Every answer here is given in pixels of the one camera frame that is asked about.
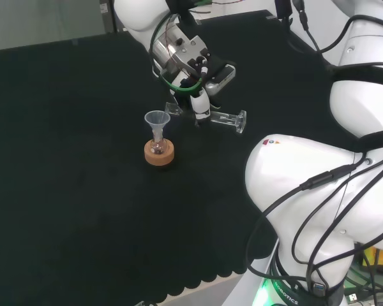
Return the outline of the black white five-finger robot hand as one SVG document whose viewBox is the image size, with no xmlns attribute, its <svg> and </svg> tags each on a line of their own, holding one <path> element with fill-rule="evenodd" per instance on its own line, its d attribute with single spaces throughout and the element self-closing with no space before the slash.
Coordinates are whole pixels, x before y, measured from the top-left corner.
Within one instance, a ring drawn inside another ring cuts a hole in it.
<svg viewBox="0 0 383 306">
<path fill-rule="evenodd" d="M 200 89 L 183 96 L 173 95 L 174 101 L 166 103 L 165 111 L 171 115 L 192 116 L 197 125 L 210 121 L 234 126 L 241 133 L 246 124 L 246 112 L 243 110 L 237 115 L 219 112 L 221 105 L 215 101 L 215 96 L 236 75 L 233 63 L 211 54 L 200 56 L 190 63 L 202 75 Z"/>
</svg>

